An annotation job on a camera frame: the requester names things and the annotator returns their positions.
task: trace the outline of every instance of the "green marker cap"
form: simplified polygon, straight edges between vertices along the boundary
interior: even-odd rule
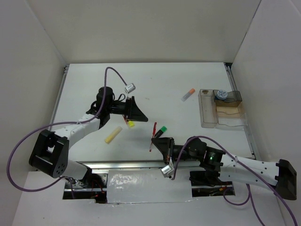
[[[163,133],[165,133],[165,131],[167,130],[167,128],[165,126],[162,126],[162,128],[160,130],[163,131]]]

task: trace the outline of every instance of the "green object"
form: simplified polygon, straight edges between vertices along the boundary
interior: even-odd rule
[[[167,128],[165,126],[162,126],[162,128],[160,130],[163,131],[163,133],[164,133],[167,130]]]
[[[163,126],[154,136],[154,138],[159,138],[165,131],[167,130],[167,128],[165,126]]]

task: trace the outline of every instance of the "yellow object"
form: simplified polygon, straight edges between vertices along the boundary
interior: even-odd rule
[[[118,126],[104,141],[109,144],[120,133],[120,131],[122,131],[122,127]]]
[[[128,121],[127,124],[130,128],[135,126],[135,123],[133,121]]]

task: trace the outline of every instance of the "yellow sponge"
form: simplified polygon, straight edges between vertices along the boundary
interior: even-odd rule
[[[120,133],[120,131],[122,131],[122,127],[118,126],[104,141],[109,144]]]

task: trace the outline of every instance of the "plastic wrap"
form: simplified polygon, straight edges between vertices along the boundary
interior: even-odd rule
[[[187,202],[192,200],[189,170],[177,171],[176,180],[159,169],[109,171],[108,203]]]

